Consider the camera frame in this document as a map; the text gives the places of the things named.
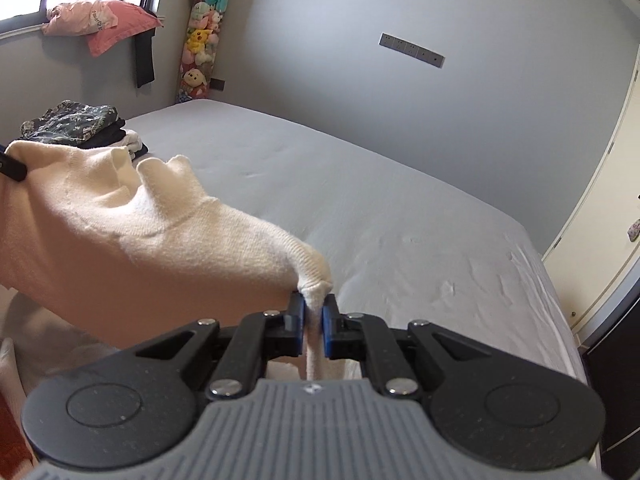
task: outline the pink pillow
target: pink pillow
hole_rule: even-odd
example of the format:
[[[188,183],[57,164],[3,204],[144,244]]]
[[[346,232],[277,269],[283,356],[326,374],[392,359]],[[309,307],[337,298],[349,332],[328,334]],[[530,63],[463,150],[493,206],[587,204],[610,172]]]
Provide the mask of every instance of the pink pillow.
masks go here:
[[[49,23],[42,26],[48,36],[82,36],[118,24],[109,6],[100,0],[71,0],[47,11]]]
[[[118,24],[115,27],[87,35],[89,51],[94,57],[104,54],[121,40],[145,32],[150,28],[162,27],[160,20],[142,7],[121,0],[105,0],[104,2],[118,17]]]

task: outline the door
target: door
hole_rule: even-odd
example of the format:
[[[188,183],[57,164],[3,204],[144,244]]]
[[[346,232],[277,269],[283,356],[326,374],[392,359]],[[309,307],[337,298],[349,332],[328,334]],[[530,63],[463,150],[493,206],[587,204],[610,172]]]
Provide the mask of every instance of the door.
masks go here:
[[[640,219],[640,84],[638,72],[608,153],[561,238],[544,259],[562,312],[573,328],[602,304],[638,257],[626,232]]]

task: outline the window sill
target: window sill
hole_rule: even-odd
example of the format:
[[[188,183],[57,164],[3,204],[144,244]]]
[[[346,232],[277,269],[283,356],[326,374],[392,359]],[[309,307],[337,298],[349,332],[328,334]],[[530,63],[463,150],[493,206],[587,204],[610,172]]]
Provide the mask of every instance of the window sill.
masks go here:
[[[164,23],[165,16],[158,16],[158,20]],[[42,28],[42,25],[31,25],[31,27],[16,28],[15,30],[8,30],[0,34],[0,41],[12,38],[14,36],[23,36],[25,34],[31,34],[37,32]]]

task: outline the mattress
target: mattress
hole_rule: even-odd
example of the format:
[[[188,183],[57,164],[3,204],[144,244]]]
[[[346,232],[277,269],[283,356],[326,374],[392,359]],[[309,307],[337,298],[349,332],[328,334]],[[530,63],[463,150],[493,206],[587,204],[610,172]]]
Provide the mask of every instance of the mattress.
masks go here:
[[[585,380],[539,254],[497,209],[344,140],[219,102],[127,127],[150,155],[187,155],[210,195],[321,251],[342,312],[396,328],[427,319]]]

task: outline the beige knit garment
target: beige knit garment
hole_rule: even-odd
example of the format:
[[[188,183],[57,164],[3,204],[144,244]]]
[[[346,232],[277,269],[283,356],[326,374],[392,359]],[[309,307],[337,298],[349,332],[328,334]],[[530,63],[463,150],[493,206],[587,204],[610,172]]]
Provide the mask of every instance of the beige knit garment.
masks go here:
[[[16,140],[28,167],[0,176],[0,283],[118,348],[202,317],[222,326],[308,306],[307,375],[322,351],[331,290],[324,258],[283,229],[207,196],[187,158],[143,160],[126,148],[79,150]]]

